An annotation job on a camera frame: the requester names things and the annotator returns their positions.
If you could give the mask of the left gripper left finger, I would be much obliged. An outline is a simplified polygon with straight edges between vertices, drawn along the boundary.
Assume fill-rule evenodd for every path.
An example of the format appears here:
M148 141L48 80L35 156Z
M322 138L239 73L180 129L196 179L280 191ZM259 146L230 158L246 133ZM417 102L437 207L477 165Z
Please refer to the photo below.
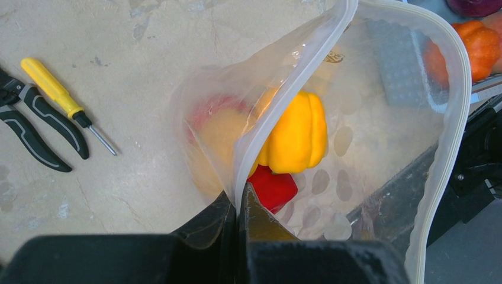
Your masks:
M227 283L236 210L226 194L169 234L42 235L2 283Z

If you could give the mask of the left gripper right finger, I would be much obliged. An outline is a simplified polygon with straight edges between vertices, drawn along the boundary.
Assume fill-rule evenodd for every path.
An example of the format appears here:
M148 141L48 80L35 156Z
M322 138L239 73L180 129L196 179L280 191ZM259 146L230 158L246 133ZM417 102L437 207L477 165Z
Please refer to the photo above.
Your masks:
M403 261L379 241L302 241L243 189L238 283L409 283Z

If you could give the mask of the red bell pepper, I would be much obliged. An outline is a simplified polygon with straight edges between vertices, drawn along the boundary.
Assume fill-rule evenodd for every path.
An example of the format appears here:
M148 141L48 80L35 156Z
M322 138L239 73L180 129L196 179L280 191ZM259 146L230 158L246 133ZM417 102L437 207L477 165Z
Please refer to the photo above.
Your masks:
M298 187L289 173L277 174L267 166L258 165L247 182L253 186L260 203L273 214L298 193Z

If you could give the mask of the yellow bell pepper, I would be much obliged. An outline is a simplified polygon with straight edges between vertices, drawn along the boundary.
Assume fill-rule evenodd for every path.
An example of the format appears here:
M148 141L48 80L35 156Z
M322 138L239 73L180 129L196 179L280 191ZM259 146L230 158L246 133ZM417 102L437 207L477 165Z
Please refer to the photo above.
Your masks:
M270 106L276 90L267 90L256 104L253 113L259 118ZM258 165L274 173L301 173L316 167L327 152L327 123L324 106L314 93L299 91L288 105L262 146L248 176ZM233 161L234 141L207 145L226 165Z

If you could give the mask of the red apple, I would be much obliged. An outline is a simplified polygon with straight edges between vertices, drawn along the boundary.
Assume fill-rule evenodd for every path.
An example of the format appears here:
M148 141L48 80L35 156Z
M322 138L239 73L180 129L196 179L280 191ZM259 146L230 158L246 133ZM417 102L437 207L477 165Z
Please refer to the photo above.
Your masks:
M236 95L218 93L199 101L184 125L188 144L228 143L256 122L252 106Z

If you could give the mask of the clear zip top bag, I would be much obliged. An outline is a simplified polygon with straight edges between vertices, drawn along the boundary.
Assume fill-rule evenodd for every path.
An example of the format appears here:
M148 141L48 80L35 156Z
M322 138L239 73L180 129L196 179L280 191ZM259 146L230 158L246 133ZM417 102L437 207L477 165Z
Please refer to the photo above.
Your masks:
M452 37L440 46L450 94L471 96L471 68L464 44L442 17L401 1L334 1L320 16L266 46L247 60L226 67L205 67L188 75L172 94L173 126L197 188L209 196L225 192L241 205L246 178L269 134L299 91L321 99L327 123L327 152L314 168L292 173L298 194L278 214L302 240L351 239L348 214L434 144L445 164L461 141L469 104L443 114L430 109L374 111L383 86L367 20L411 27L436 24ZM231 165L206 143L187 143L184 125L199 101L228 93L256 104L276 90L268 109L233 144ZM403 258L411 283L423 283L425 236L412 236Z

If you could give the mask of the orange mini pumpkin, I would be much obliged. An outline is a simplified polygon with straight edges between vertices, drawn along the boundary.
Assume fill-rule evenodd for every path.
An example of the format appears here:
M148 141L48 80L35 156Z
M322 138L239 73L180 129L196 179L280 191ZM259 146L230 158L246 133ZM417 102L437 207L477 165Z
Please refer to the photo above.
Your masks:
M497 62L501 59L500 34L479 20L454 23L452 27L466 48L472 81L475 83L493 74ZM423 57L426 70L433 80L442 86L447 85L449 75L445 58L438 46L429 41Z

